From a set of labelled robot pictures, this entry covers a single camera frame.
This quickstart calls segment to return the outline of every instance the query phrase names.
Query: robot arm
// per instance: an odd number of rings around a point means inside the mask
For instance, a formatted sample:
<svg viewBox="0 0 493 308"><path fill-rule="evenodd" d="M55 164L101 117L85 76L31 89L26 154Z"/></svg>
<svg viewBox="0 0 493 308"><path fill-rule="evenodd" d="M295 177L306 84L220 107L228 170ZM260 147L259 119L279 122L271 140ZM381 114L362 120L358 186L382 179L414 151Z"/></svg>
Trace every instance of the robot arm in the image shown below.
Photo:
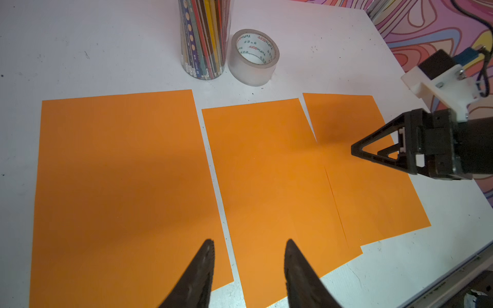
<svg viewBox="0 0 493 308"><path fill-rule="evenodd" d="M452 4L463 14L485 24L489 23ZM463 66L485 56L477 80L468 78ZM428 113L416 109L402 113L376 132L351 147L354 156L410 174L422 174L437 179L472 179L473 174L493 174L493 117L468 121L467 107L481 97L487 97L490 85L486 68L492 51L485 47L467 48L450 57L439 50L412 68L402 81L418 97L432 93L449 109ZM481 92L481 77L484 92ZM393 132L399 142L372 154L363 148ZM389 154L398 152L397 159ZM417 165L416 155L424 155L424 166Z"/></svg>

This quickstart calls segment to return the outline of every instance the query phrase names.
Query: blue connector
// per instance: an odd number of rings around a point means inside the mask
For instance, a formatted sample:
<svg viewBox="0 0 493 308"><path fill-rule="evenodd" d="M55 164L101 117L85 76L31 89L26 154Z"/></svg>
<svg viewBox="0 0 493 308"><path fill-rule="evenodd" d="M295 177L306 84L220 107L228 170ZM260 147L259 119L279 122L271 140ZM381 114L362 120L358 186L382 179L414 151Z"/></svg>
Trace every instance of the blue connector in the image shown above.
<svg viewBox="0 0 493 308"><path fill-rule="evenodd" d="M478 56L479 52L477 50L474 50L471 47L467 47L466 49L464 49L464 51L462 51L458 55L455 55L454 60L455 62L457 62L457 64L464 66L469 62L474 61Z"/></svg>

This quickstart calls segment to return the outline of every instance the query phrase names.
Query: black cable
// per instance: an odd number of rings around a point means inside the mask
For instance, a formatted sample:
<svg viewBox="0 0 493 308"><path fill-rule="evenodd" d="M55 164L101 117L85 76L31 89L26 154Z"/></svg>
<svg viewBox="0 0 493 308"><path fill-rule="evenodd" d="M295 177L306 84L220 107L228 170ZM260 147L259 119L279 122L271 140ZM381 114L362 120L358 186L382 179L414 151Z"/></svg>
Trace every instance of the black cable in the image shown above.
<svg viewBox="0 0 493 308"><path fill-rule="evenodd" d="M492 37L493 37L493 27L491 26L491 24L489 22L487 22L486 20L482 19L481 17L478 17L472 13L469 13L468 11L464 10L463 8L461 8L456 0L450 0L450 3L456 8L457 11L461 12L462 14L474 19L474 20L477 20L479 21L480 23L482 23L483 25L485 25L491 32L492 34ZM485 81L485 92L484 93L480 93L482 97L487 97L488 95L490 95L490 80L488 78L488 72L487 72L487 69L488 69L488 64L490 63L490 60L492 58L492 55L493 55L493 43L492 43L492 46L490 48L490 51L486 50L485 48L481 48L479 50L480 53L482 53L484 56L485 56L485 59L483 61L483 67L481 68L481 71L479 72L478 74L478 78L476 79L476 81L480 81L481 80L481 77L484 79ZM481 86L479 85L478 83L478 90L481 91Z"/></svg>

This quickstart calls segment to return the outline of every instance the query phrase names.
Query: tape roll label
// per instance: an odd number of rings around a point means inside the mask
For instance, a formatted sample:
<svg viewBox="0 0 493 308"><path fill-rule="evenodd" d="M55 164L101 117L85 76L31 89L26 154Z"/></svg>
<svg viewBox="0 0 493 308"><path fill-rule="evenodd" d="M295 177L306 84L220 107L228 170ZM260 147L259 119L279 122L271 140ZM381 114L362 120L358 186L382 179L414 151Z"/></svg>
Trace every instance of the tape roll label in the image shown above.
<svg viewBox="0 0 493 308"><path fill-rule="evenodd" d="M255 64L267 64L276 56L272 42L259 34L240 36L236 40L236 48L245 59Z"/></svg>

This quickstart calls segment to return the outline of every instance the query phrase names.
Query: metal bolt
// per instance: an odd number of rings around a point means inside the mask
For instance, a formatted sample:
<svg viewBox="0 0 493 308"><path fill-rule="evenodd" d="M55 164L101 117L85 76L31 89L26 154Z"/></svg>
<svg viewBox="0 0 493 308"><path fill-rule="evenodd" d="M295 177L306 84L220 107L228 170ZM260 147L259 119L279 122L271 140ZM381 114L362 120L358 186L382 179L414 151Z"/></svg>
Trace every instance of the metal bolt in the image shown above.
<svg viewBox="0 0 493 308"><path fill-rule="evenodd" d="M467 78L467 76L465 75L465 71L463 69L456 72L456 77L457 80L463 80Z"/></svg>

